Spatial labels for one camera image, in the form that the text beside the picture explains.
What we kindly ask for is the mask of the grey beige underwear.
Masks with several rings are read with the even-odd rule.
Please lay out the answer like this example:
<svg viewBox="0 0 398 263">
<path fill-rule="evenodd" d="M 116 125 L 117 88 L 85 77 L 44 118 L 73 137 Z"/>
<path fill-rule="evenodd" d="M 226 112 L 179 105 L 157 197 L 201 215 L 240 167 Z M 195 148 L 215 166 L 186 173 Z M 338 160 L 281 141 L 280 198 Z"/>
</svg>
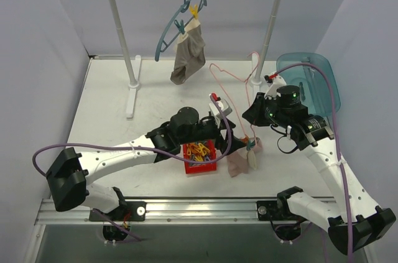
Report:
<svg viewBox="0 0 398 263">
<path fill-rule="evenodd" d="M 175 85 L 182 85 L 206 63 L 204 54 L 205 42 L 198 19 L 190 21 L 185 33 L 177 40 L 174 70 L 170 80 Z"/>
</svg>

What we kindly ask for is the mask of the orange clothespin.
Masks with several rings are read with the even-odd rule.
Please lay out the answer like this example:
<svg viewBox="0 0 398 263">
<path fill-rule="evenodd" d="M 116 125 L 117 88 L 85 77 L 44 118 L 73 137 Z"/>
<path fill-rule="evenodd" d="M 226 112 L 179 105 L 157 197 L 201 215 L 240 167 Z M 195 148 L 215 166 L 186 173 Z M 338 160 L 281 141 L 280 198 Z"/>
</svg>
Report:
<svg viewBox="0 0 398 263">
<path fill-rule="evenodd" d="M 247 143 L 249 142 L 249 137 L 248 137 L 248 136 L 244 136 L 241 140 L 242 140 L 245 144 L 247 144 Z"/>
</svg>

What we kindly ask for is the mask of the blue plastic hanger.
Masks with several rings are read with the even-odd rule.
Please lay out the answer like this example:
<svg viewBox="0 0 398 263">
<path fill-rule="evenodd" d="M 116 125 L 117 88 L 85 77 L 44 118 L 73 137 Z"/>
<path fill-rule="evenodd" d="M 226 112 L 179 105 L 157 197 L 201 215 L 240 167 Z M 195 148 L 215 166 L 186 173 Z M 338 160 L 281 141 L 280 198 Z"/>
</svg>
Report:
<svg viewBox="0 0 398 263">
<path fill-rule="evenodd" d="M 178 38 L 179 35 L 183 35 L 185 33 L 185 28 L 188 25 L 188 23 L 191 22 L 193 19 L 197 19 L 198 13 L 204 7 L 207 7 L 207 5 L 208 5 L 207 0 L 183 0 L 182 5 L 178 8 L 176 13 L 169 20 L 162 35 L 160 36 L 160 39 L 155 49 L 154 60 L 156 62 L 160 60 L 160 54 L 164 53 L 171 46 L 171 44 L 174 43 L 174 41 Z M 180 14 L 186 13 L 187 11 L 190 11 L 191 14 L 189 20 L 187 22 L 185 22 L 183 19 L 178 20 L 178 16 Z M 177 28 L 177 33 L 169 41 L 166 41 L 165 38 L 167 36 L 167 33 L 169 32 L 169 29 L 173 25 Z"/>
</svg>

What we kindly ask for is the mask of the yellow clothespin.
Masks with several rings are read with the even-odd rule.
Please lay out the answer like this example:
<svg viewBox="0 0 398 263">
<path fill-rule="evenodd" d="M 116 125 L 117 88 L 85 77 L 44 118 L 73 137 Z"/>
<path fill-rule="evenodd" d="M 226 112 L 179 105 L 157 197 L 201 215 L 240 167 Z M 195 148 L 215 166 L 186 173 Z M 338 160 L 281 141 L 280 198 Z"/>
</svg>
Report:
<svg viewBox="0 0 398 263">
<path fill-rule="evenodd" d="M 195 4 L 194 6 L 190 6 L 189 10 L 190 10 L 193 18 L 197 20 L 198 19 L 198 11 L 199 11 L 198 5 Z"/>
</svg>

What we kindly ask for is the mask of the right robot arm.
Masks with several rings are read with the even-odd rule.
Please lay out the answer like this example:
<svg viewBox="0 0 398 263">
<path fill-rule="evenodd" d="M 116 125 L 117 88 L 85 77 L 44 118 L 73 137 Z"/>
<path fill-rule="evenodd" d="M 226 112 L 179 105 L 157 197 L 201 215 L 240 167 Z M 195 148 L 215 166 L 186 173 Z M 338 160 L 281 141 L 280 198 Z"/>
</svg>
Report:
<svg viewBox="0 0 398 263">
<path fill-rule="evenodd" d="M 298 86 L 285 85 L 274 95 L 258 92 L 243 113 L 249 123 L 279 126 L 316 168 L 335 203 L 328 205 L 294 186 L 277 194 L 273 218 L 301 216 L 325 230 L 342 254 L 355 252 L 382 238 L 396 221 L 390 208 L 382 208 L 336 150 L 335 134 L 318 115 L 310 114 L 301 103 Z"/>
</svg>

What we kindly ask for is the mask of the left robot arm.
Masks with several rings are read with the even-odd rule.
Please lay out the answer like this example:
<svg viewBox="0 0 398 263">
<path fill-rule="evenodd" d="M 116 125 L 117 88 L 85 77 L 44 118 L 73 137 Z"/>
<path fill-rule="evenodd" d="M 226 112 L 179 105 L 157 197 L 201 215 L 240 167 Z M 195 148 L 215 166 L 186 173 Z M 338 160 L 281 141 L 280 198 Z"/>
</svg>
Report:
<svg viewBox="0 0 398 263">
<path fill-rule="evenodd" d="M 125 144 L 89 147 L 80 153 L 73 147 L 65 148 L 45 176 L 55 209 L 64 212 L 86 206 L 101 211 L 111 220 L 119 220 L 127 209 L 123 194 L 117 187 L 98 185 L 98 179 L 175 157 L 182 145 L 194 142 L 214 141 L 215 149 L 229 155 L 245 147 L 245 143 L 234 136 L 233 128 L 228 119 L 213 114 L 200 118 L 196 109 L 183 107 L 160 127 Z"/>
</svg>

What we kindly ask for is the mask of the pink cream underwear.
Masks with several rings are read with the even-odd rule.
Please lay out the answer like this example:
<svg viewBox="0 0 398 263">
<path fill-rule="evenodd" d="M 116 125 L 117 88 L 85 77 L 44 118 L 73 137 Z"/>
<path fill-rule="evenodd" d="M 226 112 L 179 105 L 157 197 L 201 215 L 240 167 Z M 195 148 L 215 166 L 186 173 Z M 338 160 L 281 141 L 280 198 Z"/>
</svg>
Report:
<svg viewBox="0 0 398 263">
<path fill-rule="evenodd" d="M 257 145 L 255 148 L 247 151 L 246 147 L 244 147 L 242 151 L 237 150 L 226 157 L 230 177 L 236 177 L 241 173 L 247 174 L 250 168 L 253 170 L 258 169 L 256 154 L 262 152 L 262 142 L 259 137 L 253 137 L 250 140 L 256 140 Z"/>
</svg>

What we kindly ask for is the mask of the pink wire hanger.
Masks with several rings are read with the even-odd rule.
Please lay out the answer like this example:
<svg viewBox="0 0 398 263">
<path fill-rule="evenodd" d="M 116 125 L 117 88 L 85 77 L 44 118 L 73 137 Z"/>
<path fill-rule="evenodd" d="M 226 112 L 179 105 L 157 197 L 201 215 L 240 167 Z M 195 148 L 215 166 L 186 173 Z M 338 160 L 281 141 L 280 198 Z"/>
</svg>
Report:
<svg viewBox="0 0 398 263">
<path fill-rule="evenodd" d="M 233 106 L 234 112 L 236 113 L 236 116 L 237 116 L 238 121 L 239 121 L 239 125 L 240 125 L 240 127 L 241 127 L 241 129 L 243 131 L 244 136 L 248 136 L 248 134 L 246 132 L 246 129 L 243 126 L 241 115 L 239 114 L 239 111 L 238 111 L 238 109 L 237 109 L 237 107 L 236 107 L 236 105 L 234 103 L 233 98 L 230 97 L 230 95 L 228 94 L 228 92 L 224 88 L 222 82 L 218 79 L 216 74 L 213 72 L 213 67 L 215 67 L 219 72 L 226 73 L 227 75 L 232 76 L 235 80 L 238 80 L 240 83 L 244 84 L 244 89 L 245 89 L 245 94 L 246 94 L 246 101 L 248 103 L 248 106 L 250 106 L 251 105 L 251 103 L 250 103 L 251 100 L 250 100 L 250 97 L 249 97 L 248 83 L 249 83 L 249 80 L 251 79 L 252 75 L 254 74 L 254 72 L 257 70 L 257 67 L 259 65 L 259 54 L 257 52 L 251 52 L 248 55 L 248 57 L 251 57 L 251 60 L 254 61 L 255 66 L 254 66 L 254 68 L 251 70 L 251 72 L 249 73 L 249 75 L 245 79 L 239 78 L 238 76 L 232 74 L 231 72 L 229 72 L 229 71 L 227 71 L 225 69 L 222 69 L 220 66 L 218 66 L 215 63 L 210 63 L 210 66 L 209 66 L 209 71 L 210 71 L 211 75 L 213 76 L 213 78 L 215 79 L 216 83 L 218 84 L 218 86 L 223 91 L 223 93 L 226 95 L 226 97 L 231 102 L 231 105 Z"/>
</svg>

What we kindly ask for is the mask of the teal clothespin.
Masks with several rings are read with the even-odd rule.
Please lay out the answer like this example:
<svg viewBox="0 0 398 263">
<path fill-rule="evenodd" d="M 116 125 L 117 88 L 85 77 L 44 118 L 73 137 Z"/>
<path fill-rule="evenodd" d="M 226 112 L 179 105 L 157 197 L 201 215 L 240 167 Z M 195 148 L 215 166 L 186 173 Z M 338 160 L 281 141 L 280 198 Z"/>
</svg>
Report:
<svg viewBox="0 0 398 263">
<path fill-rule="evenodd" d="M 247 144 L 246 144 L 246 150 L 247 151 L 250 151 L 250 150 L 252 150 L 253 148 L 255 148 L 255 146 L 257 145 L 257 143 L 256 143 L 256 140 L 248 140 L 247 141 Z"/>
</svg>

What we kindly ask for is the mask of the blue clothespin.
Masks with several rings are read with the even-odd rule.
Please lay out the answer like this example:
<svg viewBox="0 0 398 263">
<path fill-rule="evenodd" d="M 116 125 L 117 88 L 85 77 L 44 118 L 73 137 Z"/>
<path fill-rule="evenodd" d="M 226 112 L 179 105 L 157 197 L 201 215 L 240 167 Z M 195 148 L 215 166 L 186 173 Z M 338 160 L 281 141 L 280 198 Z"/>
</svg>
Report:
<svg viewBox="0 0 398 263">
<path fill-rule="evenodd" d="M 180 21 L 174 20 L 174 25 L 182 35 L 185 33 L 185 24 L 182 19 Z"/>
</svg>

